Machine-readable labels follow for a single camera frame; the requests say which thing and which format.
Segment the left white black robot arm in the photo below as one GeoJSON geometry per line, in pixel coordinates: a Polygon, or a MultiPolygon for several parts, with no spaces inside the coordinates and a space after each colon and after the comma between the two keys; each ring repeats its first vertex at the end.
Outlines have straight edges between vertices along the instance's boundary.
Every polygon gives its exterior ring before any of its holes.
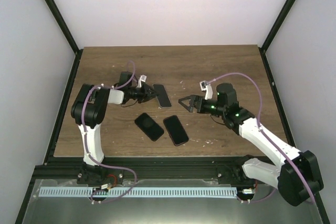
{"type": "Polygon", "coordinates": [[[146,75],[137,79],[128,71],[121,72],[119,81],[112,86],[86,83],[81,86],[71,107],[71,117],[81,132],[83,162],[94,166],[88,176],[95,184],[102,184],[107,178],[107,170],[99,164],[104,160],[100,131],[108,104],[124,105],[130,99],[144,103],[157,96],[155,89],[146,83],[146,75]]]}

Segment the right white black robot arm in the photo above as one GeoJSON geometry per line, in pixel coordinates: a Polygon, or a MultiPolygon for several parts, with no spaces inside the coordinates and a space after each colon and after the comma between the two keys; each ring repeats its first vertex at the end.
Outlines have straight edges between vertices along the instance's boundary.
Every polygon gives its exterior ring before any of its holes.
{"type": "Polygon", "coordinates": [[[189,95],[180,98],[179,104],[189,112],[195,110],[199,114],[221,118],[228,129],[252,143],[271,161],[265,163],[249,158],[233,170],[235,181],[244,184],[255,179],[270,185],[292,206],[315,199],[324,184],[314,153],[298,150],[265,128],[250,111],[239,105],[232,84],[219,84],[216,99],[212,98],[210,84],[203,81],[200,86],[204,96],[189,95]]]}

